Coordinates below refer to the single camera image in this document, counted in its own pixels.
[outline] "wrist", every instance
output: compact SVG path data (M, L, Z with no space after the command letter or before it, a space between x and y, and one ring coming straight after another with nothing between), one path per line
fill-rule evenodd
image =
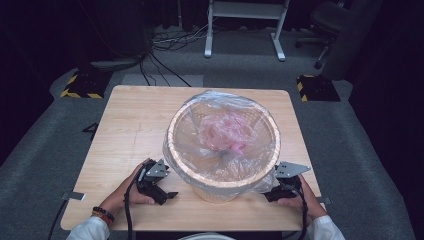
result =
M115 221L115 217L109 211L101 207L94 207L91 216L102 219L108 226L112 225Z
M308 217L310 217L312 221L325 215L328 214L321 206L318 209L309 209L308 211Z
M116 198L112 195L107 197L100 205L99 207L103 208L104 210L110 212L111 214L115 215L121 210L121 208L124 207L124 200L123 198Z

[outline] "dark background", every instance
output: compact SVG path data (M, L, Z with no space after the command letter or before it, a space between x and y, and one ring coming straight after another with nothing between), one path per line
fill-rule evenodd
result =
M175 0L101 2L83 1L84 8L74 0L0 3L0 163L53 101L49 92L52 82L80 64L78 59L116 59L119 56L111 47L136 54L143 47L137 45L138 40L146 38L140 31L146 28L146 21L149 27L178 25ZM112 10L118 2L130 7ZM185 30L206 23L207 2L181 1ZM319 2L293 0L284 29L307 27L308 12ZM108 21L122 18L128 28L118 32ZM417 239L424 238L418 226L424 215L423 22L424 3L383 1L345 78L353 84L350 103L404 196ZM70 30L75 33L72 38Z

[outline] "gray carpet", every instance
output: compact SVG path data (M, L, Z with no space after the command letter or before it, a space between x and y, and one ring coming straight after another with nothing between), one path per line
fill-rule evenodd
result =
M328 212L346 239L414 239L402 196L347 101L352 86L334 82L341 102L302 102L296 77L319 74L313 65L321 48L304 44L296 49L296 38L305 33L283 32L287 60L280 62L269 33L221 32L214 37L209 59L203 57L204 39L178 51L155 51L155 56L182 76L197 76L194 81L200 86L288 91L321 192L334 201ZM172 75L163 68L159 73L149 58L143 65L154 77ZM114 86L146 84L137 66L113 74L105 99L59 97L74 71L52 84L55 101L0 169L0 239L47 238L60 196L73 188L91 144L90 134L82 129L100 121ZM176 78L172 85L183 86ZM69 233L59 222L53 239ZM126 232L111 236L125 238Z

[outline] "bracelet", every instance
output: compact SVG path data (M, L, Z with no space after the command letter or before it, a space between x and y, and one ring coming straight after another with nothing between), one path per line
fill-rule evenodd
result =
M106 215L104 215L101 212L97 212L97 211L92 211L91 216L93 217L99 217L100 219L102 219L108 226L112 225L113 221L110 220Z
M109 218L112 222L115 221L115 218L113 217L112 213L104 210L101 207L93 207L93 211L94 212L99 212L102 213L103 215L105 215L107 218Z

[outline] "person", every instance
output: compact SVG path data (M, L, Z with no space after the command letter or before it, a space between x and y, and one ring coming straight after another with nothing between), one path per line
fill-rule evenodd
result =
M108 197L106 197L106 199L104 199L98 207L95 207L93 209L93 215L91 217L87 218L84 222L82 222L71 230L70 234L67 237L67 240L106 240L109 238L109 226L113 223L113 215L115 215L125 207L124 194L127 191L127 188L130 185L132 179L137 174L138 170L143 166L143 163L139 164L134 169L132 174L128 176L115 191L113 191ZM308 226L309 237L312 240L343 240L343 234L331 220L330 216L328 216L325 209L318 202L308 183L305 181L302 175L299 175L299 178L302 182L304 197L308 205L308 218L311 222ZM149 196L140 194L134 184L129 192L129 203L130 205L153 205L155 204L155 201ZM278 200L277 203L280 205L296 208L300 211L303 207L300 196L297 196L295 198L281 198ZM198 235L193 235L193 237L191 238L189 236L183 239L194 240L197 236ZM213 234L213 236L213 238L208 239L232 239L220 234Z

